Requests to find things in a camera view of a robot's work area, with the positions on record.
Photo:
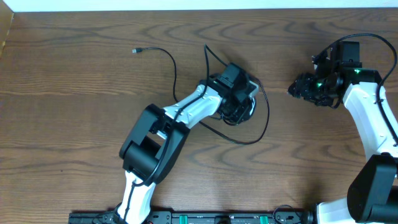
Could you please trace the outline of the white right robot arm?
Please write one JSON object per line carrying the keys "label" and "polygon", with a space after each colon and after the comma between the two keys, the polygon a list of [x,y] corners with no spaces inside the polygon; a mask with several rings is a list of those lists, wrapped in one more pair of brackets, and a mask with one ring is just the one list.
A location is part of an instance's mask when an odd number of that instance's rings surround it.
{"label": "white right robot arm", "polygon": [[366,163],[346,197],[317,204],[302,223],[397,223],[397,120],[377,70],[363,68],[359,42],[338,41],[314,56],[314,73],[289,86],[295,98],[349,111],[364,147]]}

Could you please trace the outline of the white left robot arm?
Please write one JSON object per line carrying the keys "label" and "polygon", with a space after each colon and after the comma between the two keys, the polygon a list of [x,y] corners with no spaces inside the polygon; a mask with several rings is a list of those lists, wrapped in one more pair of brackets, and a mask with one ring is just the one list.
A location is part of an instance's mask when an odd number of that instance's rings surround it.
{"label": "white left robot arm", "polygon": [[232,126],[249,120],[258,91],[250,74],[231,63],[223,73],[201,80],[181,101],[163,108],[147,106],[119,152],[126,188],[116,210],[117,222],[143,223],[150,213],[155,186],[171,171],[190,130],[214,114]]}

